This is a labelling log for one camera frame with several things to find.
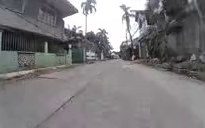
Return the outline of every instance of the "asphalt road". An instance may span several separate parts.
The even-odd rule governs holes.
[[[0,88],[0,128],[205,128],[205,83],[122,60]]]

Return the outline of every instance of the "roof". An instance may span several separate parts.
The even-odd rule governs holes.
[[[48,4],[59,10],[62,17],[78,13],[78,10],[68,0],[46,0]]]
[[[61,30],[56,29],[53,26],[47,25],[35,19],[8,10],[2,5],[0,5],[0,26],[14,28],[22,31],[28,31],[39,35],[56,38],[59,40],[67,40],[67,37],[64,35],[62,28]]]

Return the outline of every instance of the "sky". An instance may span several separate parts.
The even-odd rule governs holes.
[[[78,10],[78,14],[64,18],[65,27],[82,26],[85,32],[85,16],[82,14],[81,3],[86,0],[69,0]],[[126,40],[126,25],[122,22],[123,11],[120,5],[125,4],[132,10],[144,10],[146,0],[97,0],[97,11],[88,16],[88,32],[98,32],[99,28],[106,29],[114,51],[119,51],[122,41]],[[131,21],[132,33],[137,30],[137,23]]]

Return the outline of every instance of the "green wall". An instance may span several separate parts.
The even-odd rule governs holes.
[[[0,52],[0,73],[19,71],[17,52]]]
[[[56,56],[56,54],[50,53],[36,53],[35,65],[36,67],[53,67],[66,64],[65,56]]]
[[[50,53],[35,53],[36,68],[53,67],[66,64],[72,64],[72,56],[70,54],[57,56],[56,54]],[[0,52],[0,74],[21,71],[23,69],[25,68],[19,67],[17,52]]]

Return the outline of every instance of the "curb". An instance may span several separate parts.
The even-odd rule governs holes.
[[[19,71],[19,72],[0,74],[0,81],[1,80],[9,80],[9,79],[12,79],[12,78],[22,77],[24,75],[39,72],[39,71],[56,70],[56,69],[61,69],[61,68],[68,68],[68,67],[71,67],[71,66],[77,66],[77,65],[60,65],[60,66],[55,66],[55,67],[38,68],[38,69],[33,69],[33,70],[26,70],[26,71]]]

